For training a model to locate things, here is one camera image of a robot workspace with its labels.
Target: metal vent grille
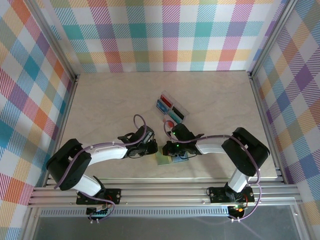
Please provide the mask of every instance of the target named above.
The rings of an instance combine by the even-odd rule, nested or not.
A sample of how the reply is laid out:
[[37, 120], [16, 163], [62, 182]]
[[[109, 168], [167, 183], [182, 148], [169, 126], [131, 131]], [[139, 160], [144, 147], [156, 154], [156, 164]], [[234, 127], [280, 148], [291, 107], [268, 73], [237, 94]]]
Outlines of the metal vent grille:
[[[40, 217], [85, 217], [85, 207], [48, 207], [41, 211]], [[113, 217], [153, 217], [153, 218], [180, 218], [203, 216], [228, 216], [226, 206], [203, 207], [123, 207], [119, 206], [112, 214]]]

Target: marble surface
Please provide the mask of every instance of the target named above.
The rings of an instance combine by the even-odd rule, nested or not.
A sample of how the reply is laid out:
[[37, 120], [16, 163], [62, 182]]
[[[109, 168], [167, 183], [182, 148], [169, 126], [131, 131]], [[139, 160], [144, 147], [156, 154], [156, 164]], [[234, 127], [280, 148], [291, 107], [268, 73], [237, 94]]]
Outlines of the marble surface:
[[[134, 114], [155, 131], [159, 146], [168, 140], [163, 115], [155, 107], [166, 90], [190, 112], [184, 124], [195, 135], [231, 134], [244, 127], [261, 142], [267, 139], [247, 73], [244, 71], [86, 73], [79, 79], [62, 144], [77, 138], [83, 144], [112, 142], [135, 132]], [[154, 155], [112, 159], [91, 165], [98, 178], [231, 177], [235, 166], [226, 154], [206, 154], [187, 162], [158, 166]], [[271, 157], [261, 176], [275, 178]]]

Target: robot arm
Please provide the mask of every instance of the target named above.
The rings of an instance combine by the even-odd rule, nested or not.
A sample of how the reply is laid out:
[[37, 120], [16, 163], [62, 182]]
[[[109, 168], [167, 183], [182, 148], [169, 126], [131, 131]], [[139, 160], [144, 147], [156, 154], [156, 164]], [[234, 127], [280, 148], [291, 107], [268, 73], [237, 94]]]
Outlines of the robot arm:
[[258, 139], [242, 127], [238, 127], [233, 135], [223, 143], [217, 142], [217, 138], [201, 137], [203, 134], [195, 136], [185, 125], [179, 123], [174, 126], [171, 132], [177, 142], [167, 141], [162, 149], [162, 154], [171, 157], [184, 156], [186, 152], [192, 155], [203, 155], [209, 153], [227, 154], [236, 166], [232, 177], [224, 187], [209, 187], [207, 194], [211, 203], [242, 203], [254, 202], [251, 187], [246, 187], [249, 180], [256, 174], [256, 169], [249, 159], [247, 153], [234, 141], [236, 138], [247, 149], [253, 157], [258, 168], [270, 155], [268, 148]]
[[[150, 127], [146, 126], [145, 131], [144, 126], [142, 126], [136, 133], [131, 132], [119, 136], [118, 140], [122, 143], [101, 143], [95, 145], [95, 147], [82, 148], [82, 144], [76, 139], [70, 139], [49, 159], [46, 168], [53, 179], [59, 183], [60, 190], [75, 189], [91, 197], [106, 199], [106, 195], [109, 196], [110, 194], [103, 184], [96, 177], [94, 177], [94, 180], [84, 175], [87, 167], [110, 159], [154, 154], [158, 151], [154, 136], [155, 133]], [[77, 158], [68, 170], [71, 160], [77, 154]]]

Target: plaid wall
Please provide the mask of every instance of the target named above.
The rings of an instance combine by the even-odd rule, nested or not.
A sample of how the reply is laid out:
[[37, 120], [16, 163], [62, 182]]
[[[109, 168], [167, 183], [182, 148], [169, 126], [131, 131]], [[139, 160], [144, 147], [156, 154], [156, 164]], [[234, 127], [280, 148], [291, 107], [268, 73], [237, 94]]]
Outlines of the plaid wall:
[[290, 183], [320, 239], [320, 0], [300, 0], [257, 84]]
[[95, 73], [244, 70], [281, 0], [37, 2], [74, 68]]
[[286, 3], [288, 1], [289, 0], [281, 0], [281, 3], [279, 4], [279, 6], [278, 6], [278, 8], [277, 8], [277, 10], [276, 10], [276, 12], [274, 14], [274, 16], [272, 18], [272, 21], [271, 21], [267, 31], [265, 32], [265, 34], [264, 34], [264, 36], [262, 38], [262, 41], [260, 42], [258, 50], [256, 51], [256, 53], [255, 53], [255, 55], [253, 57], [253, 61], [251, 62], [250, 67], [247, 69], [248, 72], [251, 72], [253, 70], [253, 68], [254, 68], [254, 66], [255, 66], [255, 64], [256, 64], [256, 62], [257, 62], [257, 60], [258, 60], [258, 58], [259, 58], [259, 56], [260, 56], [260, 54], [262, 52], [262, 50], [264, 49], [264, 47], [265, 47], [265, 45], [267, 43], [267, 40], [268, 40], [269, 36], [271, 35], [271, 33], [274, 30], [274, 27], [276, 26], [278, 18], [280, 17], [280, 15], [281, 15], [281, 13], [282, 13], [282, 11], [283, 11], [283, 9], [284, 9], [284, 7], [285, 7], [285, 5], [286, 5]]
[[17, 239], [71, 81], [23, 0], [0, 0], [0, 239]]

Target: glass panel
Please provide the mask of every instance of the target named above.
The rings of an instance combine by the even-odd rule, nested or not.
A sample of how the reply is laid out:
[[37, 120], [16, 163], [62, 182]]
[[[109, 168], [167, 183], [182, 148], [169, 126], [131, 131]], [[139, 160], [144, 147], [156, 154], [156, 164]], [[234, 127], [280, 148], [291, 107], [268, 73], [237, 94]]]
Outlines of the glass panel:
[[40, 217], [34, 240], [297, 240], [289, 205], [260, 206], [241, 223], [226, 217], [112, 217], [100, 224], [86, 217]]

